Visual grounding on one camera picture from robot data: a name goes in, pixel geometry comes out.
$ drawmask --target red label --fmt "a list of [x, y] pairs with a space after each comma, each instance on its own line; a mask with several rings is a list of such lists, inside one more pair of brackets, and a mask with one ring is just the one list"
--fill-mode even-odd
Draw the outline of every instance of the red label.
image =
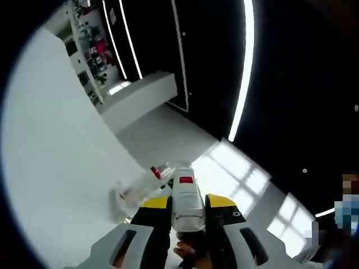
[[191, 177], [180, 177], [180, 183], [193, 183], [193, 179]]

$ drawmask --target yellow panel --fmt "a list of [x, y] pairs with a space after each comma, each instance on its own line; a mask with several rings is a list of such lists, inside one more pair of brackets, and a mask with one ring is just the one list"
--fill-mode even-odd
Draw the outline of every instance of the yellow panel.
[[166, 208], [168, 197], [155, 197], [147, 200], [141, 207]]
[[237, 206], [232, 200], [227, 197], [222, 197], [214, 194], [207, 194], [211, 207], [226, 207], [226, 206]]

